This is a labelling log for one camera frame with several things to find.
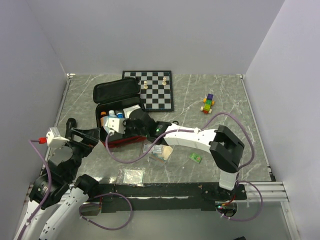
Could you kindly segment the white gauze pouch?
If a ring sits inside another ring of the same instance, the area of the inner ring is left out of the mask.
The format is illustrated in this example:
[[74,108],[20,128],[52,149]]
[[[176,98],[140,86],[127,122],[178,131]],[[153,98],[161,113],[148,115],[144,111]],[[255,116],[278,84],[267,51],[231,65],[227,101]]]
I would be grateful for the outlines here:
[[130,107],[127,107],[127,108],[124,108],[123,109],[123,113],[124,113],[124,117],[126,119],[128,119],[130,117],[130,114],[135,111],[135,110],[138,110],[138,109],[141,109],[141,107],[136,104],[136,105],[133,105],[133,106],[130,106]]

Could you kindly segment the small dropper bottle blue label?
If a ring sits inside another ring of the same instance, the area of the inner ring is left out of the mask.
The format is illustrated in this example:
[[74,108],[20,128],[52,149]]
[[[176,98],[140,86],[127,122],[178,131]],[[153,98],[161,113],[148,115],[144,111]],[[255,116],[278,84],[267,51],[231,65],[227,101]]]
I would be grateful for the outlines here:
[[116,110],[115,111],[115,115],[117,116],[117,118],[119,119],[123,119],[124,118],[124,113],[122,110]]

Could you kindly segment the brown bottle orange cap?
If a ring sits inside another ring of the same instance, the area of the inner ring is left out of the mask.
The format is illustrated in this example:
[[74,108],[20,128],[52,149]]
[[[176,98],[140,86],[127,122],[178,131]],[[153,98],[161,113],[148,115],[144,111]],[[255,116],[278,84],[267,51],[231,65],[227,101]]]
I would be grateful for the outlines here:
[[105,125],[107,124],[108,122],[108,114],[105,112],[105,111],[102,111],[100,113],[100,125],[102,128],[105,127]]

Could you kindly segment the white medicine bottle green label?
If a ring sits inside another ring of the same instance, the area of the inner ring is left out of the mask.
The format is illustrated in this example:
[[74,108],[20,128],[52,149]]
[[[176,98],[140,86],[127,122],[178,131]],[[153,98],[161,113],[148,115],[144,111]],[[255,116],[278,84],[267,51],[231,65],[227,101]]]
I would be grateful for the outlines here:
[[109,110],[109,111],[108,111],[108,116],[109,116],[110,118],[117,118],[116,113],[115,113],[114,110]]

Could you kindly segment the red black medicine case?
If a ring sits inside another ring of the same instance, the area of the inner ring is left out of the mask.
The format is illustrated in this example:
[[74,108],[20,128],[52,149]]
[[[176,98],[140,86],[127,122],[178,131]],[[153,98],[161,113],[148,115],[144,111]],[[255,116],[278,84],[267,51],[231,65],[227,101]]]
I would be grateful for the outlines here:
[[124,108],[134,105],[139,105],[145,111],[144,104],[138,96],[139,92],[140,87],[133,77],[100,83],[93,88],[93,101],[97,104],[95,109],[96,123],[100,128],[99,140],[103,145],[108,145],[112,149],[146,139],[144,136],[125,136],[116,132],[106,141],[108,133],[101,127],[100,122],[101,112],[106,112],[109,115],[110,110],[123,111]]

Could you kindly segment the blue wipes packet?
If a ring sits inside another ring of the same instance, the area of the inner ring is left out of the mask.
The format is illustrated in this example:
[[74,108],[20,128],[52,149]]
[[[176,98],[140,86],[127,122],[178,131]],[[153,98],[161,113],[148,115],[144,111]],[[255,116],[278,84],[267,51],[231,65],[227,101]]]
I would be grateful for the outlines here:
[[109,116],[107,119],[107,124],[105,124],[105,126],[103,127],[104,131],[108,134],[110,132],[110,128],[108,127],[108,120],[109,120]]

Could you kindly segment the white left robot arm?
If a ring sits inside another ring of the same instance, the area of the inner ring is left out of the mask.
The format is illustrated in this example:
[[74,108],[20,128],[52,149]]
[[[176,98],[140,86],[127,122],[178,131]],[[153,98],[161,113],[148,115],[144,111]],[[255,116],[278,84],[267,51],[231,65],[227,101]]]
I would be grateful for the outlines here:
[[15,235],[16,240],[53,240],[71,213],[99,195],[99,182],[84,174],[77,177],[83,158],[99,143],[100,129],[70,127],[61,136],[57,127],[45,137],[30,140],[31,145],[47,144],[53,156],[44,160],[45,169],[34,181],[27,210]]

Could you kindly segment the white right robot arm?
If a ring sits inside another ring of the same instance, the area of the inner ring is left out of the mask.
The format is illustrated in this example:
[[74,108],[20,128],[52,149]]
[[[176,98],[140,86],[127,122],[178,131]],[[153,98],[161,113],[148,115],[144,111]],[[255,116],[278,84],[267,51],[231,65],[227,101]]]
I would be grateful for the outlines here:
[[125,117],[124,127],[129,134],[146,137],[154,145],[183,146],[211,154],[220,169],[219,196],[227,200],[236,193],[245,145],[228,127],[220,125],[217,129],[199,129],[155,121],[140,108]]

